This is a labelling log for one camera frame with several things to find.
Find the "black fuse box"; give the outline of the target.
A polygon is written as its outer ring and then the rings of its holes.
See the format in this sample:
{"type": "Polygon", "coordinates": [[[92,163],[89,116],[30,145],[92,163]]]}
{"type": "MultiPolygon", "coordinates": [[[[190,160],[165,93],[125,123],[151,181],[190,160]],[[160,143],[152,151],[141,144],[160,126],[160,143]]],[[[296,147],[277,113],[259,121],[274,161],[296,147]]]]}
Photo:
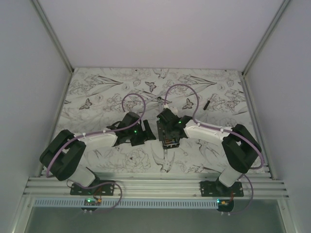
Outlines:
{"type": "Polygon", "coordinates": [[[178,138],[173,138],[173,139],[164,138],[162,141],[162,147],[165,150],[178,148],[179,145],[180,145],[180,139],[178,138]]]}

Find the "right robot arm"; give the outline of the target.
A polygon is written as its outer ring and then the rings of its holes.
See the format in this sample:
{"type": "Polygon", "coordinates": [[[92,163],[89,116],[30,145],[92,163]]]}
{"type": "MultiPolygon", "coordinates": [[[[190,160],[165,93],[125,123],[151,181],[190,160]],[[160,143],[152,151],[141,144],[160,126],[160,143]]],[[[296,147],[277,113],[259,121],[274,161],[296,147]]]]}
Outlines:
{"type": "Polygon", "coordinates": [[[179,146],[182,138],[222,145],[228,165],[215,184],[215,190],[220,196],[231,193],[237,179],[250,169],[255,169],[252,165],[257,158],[261,160],[259,168],[264,163],[260,145],[241,124],[231,128],[204,124],[191,116],[178,117],[166,108],[157,116],[157,126],[159,140],[166,149],[179,146]]]}

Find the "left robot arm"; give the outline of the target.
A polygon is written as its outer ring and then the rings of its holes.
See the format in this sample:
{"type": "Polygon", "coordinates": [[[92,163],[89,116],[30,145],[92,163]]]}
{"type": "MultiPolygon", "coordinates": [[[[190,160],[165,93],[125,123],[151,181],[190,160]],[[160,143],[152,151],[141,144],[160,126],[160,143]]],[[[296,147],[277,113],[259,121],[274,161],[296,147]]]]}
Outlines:
{"type": "Polygon", "coordinates": [[[74,134],[62,130],[43,151],[39,161],[46,167],[48,177],[51,173],[59,181],[78,183],[88,195],[94,195],[99,189],[98,177],[89,168],[80,165],[85,152],[126,143],[140,146],[155,139],[149,122],[142,121],[136,113],[128,112],[123,120],[102,131],[74,134]]]}

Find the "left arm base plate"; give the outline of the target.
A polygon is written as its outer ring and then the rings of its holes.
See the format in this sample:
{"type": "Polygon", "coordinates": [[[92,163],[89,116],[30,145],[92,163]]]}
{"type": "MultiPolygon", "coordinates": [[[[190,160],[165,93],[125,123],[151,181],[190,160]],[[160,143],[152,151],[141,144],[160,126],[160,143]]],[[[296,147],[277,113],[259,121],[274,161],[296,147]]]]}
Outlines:
{"type": "Polygon", "coordinates": [[[112,196],[114,193],[114,181],[95,180],[90,186],[82,188],[74,183],[70,188],[72,196],[112,196]]]}

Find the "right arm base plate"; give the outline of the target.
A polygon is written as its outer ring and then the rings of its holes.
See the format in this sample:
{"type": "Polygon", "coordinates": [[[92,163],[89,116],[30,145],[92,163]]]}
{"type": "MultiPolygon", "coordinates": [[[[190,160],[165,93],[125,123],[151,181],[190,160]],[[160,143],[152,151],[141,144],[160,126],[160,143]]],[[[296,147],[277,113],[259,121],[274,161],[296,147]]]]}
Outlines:
{"type": "Polygon", "coordinates": [[[234,182],[232,186],[226,187],[219,180],[201,181],[199,183],[202,197],[243,197],[243,187],[241,182],[234,182]]]}

